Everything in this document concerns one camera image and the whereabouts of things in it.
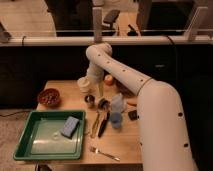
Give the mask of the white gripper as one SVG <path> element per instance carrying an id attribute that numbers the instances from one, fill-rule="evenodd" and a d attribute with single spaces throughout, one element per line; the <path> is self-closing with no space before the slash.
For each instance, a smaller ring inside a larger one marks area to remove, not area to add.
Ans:
<path id="1" fill-rule="evenodd" d="M 88 68 L 86 75 L 77 80 L 77 85 L 82 93 L 89 93 L 92 90 L 92 86 L 96 85 L 99 90 L 99 96 L 103 97 L 103 76 L 103 70 L 96 71 Z"/>

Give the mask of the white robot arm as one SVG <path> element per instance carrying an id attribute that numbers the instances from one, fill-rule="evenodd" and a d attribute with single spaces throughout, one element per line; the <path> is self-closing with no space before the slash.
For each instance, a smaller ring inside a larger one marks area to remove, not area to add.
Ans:
<path id="1" fill-rule="evenodd" d="M 137 96 L 143 171 L 199 171 L 177 90 L 113 59 L 107 43 L 89 46 L 86 57 L 92 83 L 108 72 Z"/>

